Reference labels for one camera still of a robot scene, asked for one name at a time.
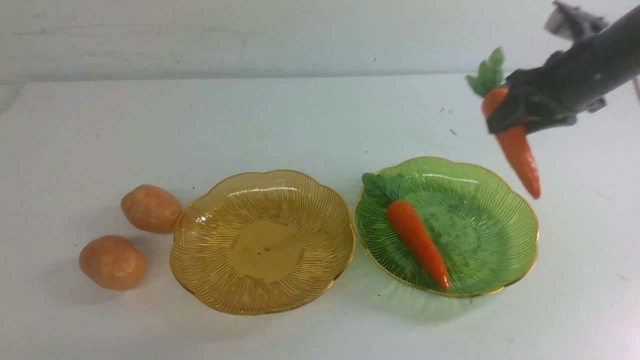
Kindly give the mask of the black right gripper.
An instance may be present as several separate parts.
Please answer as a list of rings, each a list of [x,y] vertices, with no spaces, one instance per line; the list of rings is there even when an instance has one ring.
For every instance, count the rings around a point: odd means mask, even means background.
[[[517,69],[505,80],[507,95],[489,114],[487,131],[498,135],[523,126],[525,134],[574,126],[578,116],[562,108],[546,89],[549,76],[542,67]]]

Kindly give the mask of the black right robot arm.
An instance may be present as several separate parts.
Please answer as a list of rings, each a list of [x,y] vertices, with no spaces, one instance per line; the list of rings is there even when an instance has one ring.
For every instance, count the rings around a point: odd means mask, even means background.
[[[493,135],[515,126],[531,134],[576,125],[580,113],[603,109],[608,93],[639,75],[638,7],[609,23],[578,6],[553,4],[545,29],[571,41],[571,47],[506,77],[505,100],[487,117]]]

